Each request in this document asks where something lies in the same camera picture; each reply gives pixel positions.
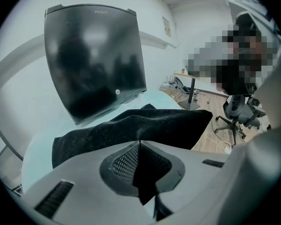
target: wall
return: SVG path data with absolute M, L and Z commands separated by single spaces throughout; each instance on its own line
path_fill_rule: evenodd
M 47 8 L 79 3 L 132 9 L 137 13 L 141 32 L 173 45 L 164 48 L 142 38 L 149 89 L 158 89 L 165 82 L 166 75 L 177 68 L 174 19 L 161 0 L 21 0 L 0 30 L 0 62 L 27 41 L 43 34 Z M 172 37 L 165 35 L 162 16 L 170 22 Z M 27 66 L 20 65 L 19 71 L 3 84 L 0 89 L 0 128 L 21 155 L 24 155 L 33 135 L 46 124 L 61 116 L 70 119 L 53 86 L 44 56 Z
M 228 25 L 232 25 L 230 9 L 225 1 L 206 1 L 190 3 L 174 8 L 173 16 L 177 23 L 178 38 L 178 71 L 185 68 L 189 54 L 197 53 L 199 48 L 208 46 L 216 36 L 221 36 Z M 179 77 L 185 86 L 190 86 L 191 80 Z M 197 89 L 218 92 L 210 79 L 196 80 Z

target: black table leg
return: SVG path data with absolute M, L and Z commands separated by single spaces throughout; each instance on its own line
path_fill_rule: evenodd
M 180 106 L 182 106 L 183 108 L 185 108 L 186 110 L 189 110 L 189 111 L 195 110 L 200 107 L 200 105 L 198 105 L 192 101 L 193 90 L 195 88 L 195 81 L 196 81 L 196 79 L 192 78 L 191 91 L 189 93 L 188 101 L 183 101 L 183 102 L 178 103 Z

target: gray office chair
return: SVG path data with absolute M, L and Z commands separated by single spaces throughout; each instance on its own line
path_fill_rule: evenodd
M 236 125 L 237 123 L 243 124 L 246 128 L 251 128 L 252 126 L 259 129 L 260 122 L 257 119 L 261 113 L 264 111 L 260 108 L 254 106 L 256 112 L 253 112 L 249 105 L 245 104 L 245 97 L 243 95 L 232 96 L 231 101 L 227 101 L 223 105 L 225 116 L 228 118 L 223 118 L 218 116 L 215 120 L 222 119 L 228 125 L 224 127 L 217 128 L 214 132 L 217 133 L 219 130 L 231 129 L 233 133 L 234 144 L 236 144 L 236 132 L 242 135 L 242 139 L 245 139 L 246 134 Z

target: black cloth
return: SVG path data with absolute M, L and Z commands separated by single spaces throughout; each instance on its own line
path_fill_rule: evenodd
M 53 168 L 68 159 L 129 141 L 147 140 L 173 147 L 192 149 L 212 118 L 206 110 L 155 109 L 127 110 L 109 122 L 78 129 L 54 139 Z

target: desk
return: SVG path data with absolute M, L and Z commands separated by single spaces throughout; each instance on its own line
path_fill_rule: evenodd
M 148 90 L 129 103 L 121 104 L 95 117 L 87 125 L 76 126 L 68 117 L 51 122 L 46 129 L 33 136 L 26 150 L 22 165 L 22 188 L 25 193 L 36 181 L 47 175 L 52 168 L 52 145 L 55 137 L 60 137 L 75 129 L 89 128 L 110 121 L 129 109 L 140 109 L 146 104 L 157 109 L 181 109 L 170 96 L 159 90 Z
M 189 94 L 188 101 L 183 101 L 178 103 L 180 106 L 185 108 L 186 110 L 192 111 L 200 107 L 200 105 L 196 104 L 195 102 L 192 101 L 192 96 L 193 96 L 193 90 L 195 88 L 195 81 L 196 78 L 194 76 L 188 75 L 188 74 L 183 74 L 183 73 L 174 73 L 176 76 L 184 76 L 184 77 L 190 77 L 192 79 L 192 85 L 191 85 L 191 91 Z

